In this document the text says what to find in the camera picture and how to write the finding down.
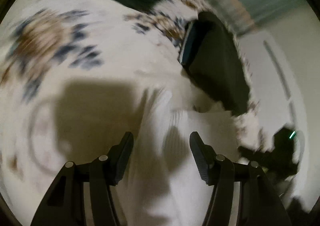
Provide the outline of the white knit sweater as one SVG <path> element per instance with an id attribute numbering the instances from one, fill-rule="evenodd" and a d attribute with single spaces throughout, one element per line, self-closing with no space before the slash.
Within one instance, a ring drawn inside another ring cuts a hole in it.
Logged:
<path id="1" fill-rule="evenodd" d="M 142 104 L 133 151 L 116 193 L 121 225 L 201 225 L 212 187 L 201 180 L 191 132 L 238 160 L 231 114 L 185 76 L 134 74 L 121 79 Z"/>

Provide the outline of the white bed headboard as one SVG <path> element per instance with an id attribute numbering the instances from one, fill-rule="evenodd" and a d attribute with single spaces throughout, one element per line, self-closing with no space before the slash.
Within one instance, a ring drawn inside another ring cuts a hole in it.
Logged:
<path id="1" fill-rule="evenodd" d="M 239 39 L 239 48 L 251 74 L 258 101 L 263 150 L 274 147 L 273 135 L 287 126 L 295 131 L 293 160 L 298 172 L 280 186 L 280 199 L 289 206 L 293 198 L 303 199 L 309 162 L 309 133 L 303 97 L 286 56 L 267 31 L 248 34 Z"/>

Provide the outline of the folded dark green garment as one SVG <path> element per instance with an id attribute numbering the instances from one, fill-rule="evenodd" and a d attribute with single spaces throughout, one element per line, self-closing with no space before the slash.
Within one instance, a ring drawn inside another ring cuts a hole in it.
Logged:
<path id="1" fill-rule="evenodd" d="M 212 12 L 200 12 L 187 24 L 179 62 L 191 80 L 232 115 L 248 111 L 250 89 L 233 34 Z"/>

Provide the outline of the floral bed sheet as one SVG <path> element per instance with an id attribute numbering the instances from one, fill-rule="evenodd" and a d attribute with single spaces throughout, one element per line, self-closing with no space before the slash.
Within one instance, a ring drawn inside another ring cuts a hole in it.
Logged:
<path id="1" fill-rule="evenodd" d="M 205 0 L 161 0 L 147 12 L 114 0 L 16 0 L 1 23 L 1 193 L 22 225 L 65 162 L 89 163 L 127 131 L 136 138 L 143 105 L 122 78 L 194 84 L 178 58 L 185 26 L 203 11 L 214 9 Z M 253 91 L 246 113 L 228 112 L 236 150 L 257 147 Z"/>

